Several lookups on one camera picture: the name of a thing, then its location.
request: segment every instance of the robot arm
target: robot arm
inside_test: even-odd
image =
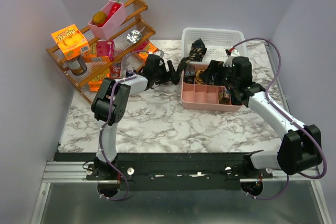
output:
[[[319,152],[292,122],[295,121],[307,130],[321,146],[320,130],[315,125],[306,126],[277,105],[282,113],[292,119],[289,121],[271,106],[266,99],[265,89],[252,82],[251,63],[248,58],[230,57],[230,61],[230,66],[224,64],[220,74],[225,86],[233,90],[236,98],[245,106],[258,113],[282,139],[279,151],[257,151],[246,155],[244,157],[246,170],[272,168],[292,175],[321,164],[322,159]],[[109,160],[114,160],[117,156],[115,149],[117,125],[124,115],[129,95],[147,90],[154,84],[165,83],[169,80],[176,84],[179,81],[179,76],[176,76],[171,62],[168,62],[169,71],[166,71],[164,63],[161,62],[162,59],[157,56],[149,55],[148,62],[136,78],[117,86],[112,117],[102,134],[104,150]],[[112,79],[104,79],[93,101],[91,109],[98,121],[106,122],[108,119],[110,99],[107,96],[111,95],[114,83]],[[97,153],[97,158],[105,162],[100,152]]]
[[[293,175],[321,164],[322,158],[317,148],[297,126],[304,128],[319,146],[320,130],[315,125],[307,126],[295,119],[272,98],[267,99],[265,89],[252,81],[252,66],[247,57],[230,57],[228,60],[230,62],[224,63],[222,71],[226,87],[233,90],[236,98],[246,107],[259,114],[282,140],[279,151],[249,154],[247,160],[250,168],[280,169]]]

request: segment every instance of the marble countertop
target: marble countertop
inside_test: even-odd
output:
[[[176,67],[181,59],[180,40],[152,40],[164,59]],[[254,81],[264,87],[273,78],[265,46],[247,44]],[[133,59],[130,65],[139,63]],[[281,104],[278,88],[270,90]],[[75,92],[59,146],[60,152],[96,152],[98,124],[90,105]],[[252,152],[280,146],[275,131],[255,112],[187,110],[181,103],[181,83],[169,83],[129,97],[117,131],[118,152]]]

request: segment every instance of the can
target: can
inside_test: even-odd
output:
[[[84,74],[86,70],[88,70],[88,67],[86,66],[81,55],[74,59],[66,61],[66,64],[75,76],[80,76]]]

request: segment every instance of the metal floor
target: metal floor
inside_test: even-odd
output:
[[[285,182],[264,183],[261,196],[276,194]],[[323,223],[311,183],[291,181],[281,197],[254,200],[242,191],[142,191],[129,199],[100,199],[95,183],[50,185],[45,224],[108,223]]]

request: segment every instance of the pink basket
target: pink basket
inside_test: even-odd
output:
[[[196,71],[205,70],[208,63],[190,62]],[[182,107],[192,110],[213,110],[237,112],[242,106],[220,104],[218,99],[219,86],[188,84],[183,82],[184,71],[182,74],[181,99]]]
[[[105,12],[105,14],[108,16],[110,14],[112,5],[114,3],[116,3],[116,1],[110,0],[101,11]],[[113,14],[113,16],[102,27],[98,27],[94,25],[92,23],[92,20],[88,23],[93,35],[96,38],[108,40],[110,37],[112,37],[114,34],[117,33],[117,31],[119,30],[119,27],[124,22],[124,20],[127,18],[127,13],[126,13],[124,3],[120,3],[120,4],[121,4],[120,8],[116,11],[115,14]]]

